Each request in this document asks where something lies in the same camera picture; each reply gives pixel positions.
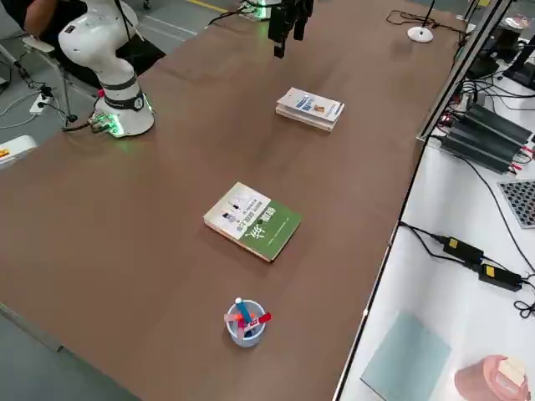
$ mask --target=blue marker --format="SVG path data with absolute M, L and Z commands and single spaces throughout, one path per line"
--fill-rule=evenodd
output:
M 249 311 L 243 304 L 242 299 L 236 298 L 236 301 L 234 303 L 236 303 L 237 310 L 242 314 L 243 318 L 245 319 L 245 323 L 249 324 L 252 320 L 251 315 L 249 315 Z

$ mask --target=white desk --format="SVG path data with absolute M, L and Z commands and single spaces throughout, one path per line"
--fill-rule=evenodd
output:
M 495 83 L 514 93 L 532 94 L 509 79 Z M 506 102 L 512 107 L 535 108 L 535 99 L 506 99 Z M 495 104 L 499 114 L 535 130 L 534 111 L 508 110 L 499 99 L 495 99 Z M 425 149 L 402 221 L 430 232 L 455 236 L 526 276 L 529 267 L 507 234 L 487 188 L 464 161 L 438 150 L 438 144 L 438 141 L 430 142 Z M 494 190 L 520 247 L 535 264 L 535 230 L 519 227 L 496 185 L 514 179 L 476 167 Z M 535 162 L 525 166 L 518 178 L 535 178 Z M 424 240 L 434 253 L 442 253 L 440 244 L 425 236 Z M 432 401 L 463 400 L 453 383 L 455 372 L 494 353 L 522 360 L 527 366 L 531 389 L 535 390 L 535 317 L 521 319 L 512 305 L 517 300 L 531 304 L 535 302 L 535 294 L 529 288 L 517 293 L 502 290 L 480 282 L 475 272 L 463 266 L 432 259 L 418 239 L 400 227 L 340 400 L 380 399 L 361 382 L 360 376 L 400 310 L 414 313 L 451 346 Z

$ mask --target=person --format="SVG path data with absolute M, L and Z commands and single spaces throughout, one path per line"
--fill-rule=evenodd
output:
M 73 76 L 85 83 L 101 88 L 96 74 L 71 61 L 59 47 L 59 33 L 71 21 L 87 12 L 87 5 L 80 0 L 0 0 L 6 12 L 27 33 L 54 46 L 54 57 Z M 117 57 L 124 58 L 138 75 L 166 54 L 148 40 L 138 35 L 117 50 Z

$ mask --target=perforated panel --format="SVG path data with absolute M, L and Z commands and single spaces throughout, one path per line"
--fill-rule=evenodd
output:
M 535 180 L 502 182 L 502 190 L 521 228 L 535 228 Z

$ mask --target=light blue sheet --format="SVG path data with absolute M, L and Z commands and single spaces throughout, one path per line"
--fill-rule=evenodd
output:
M 401 312 L 360 379 L 386 401 L 428 401 L 450 350 L 417 317 Z

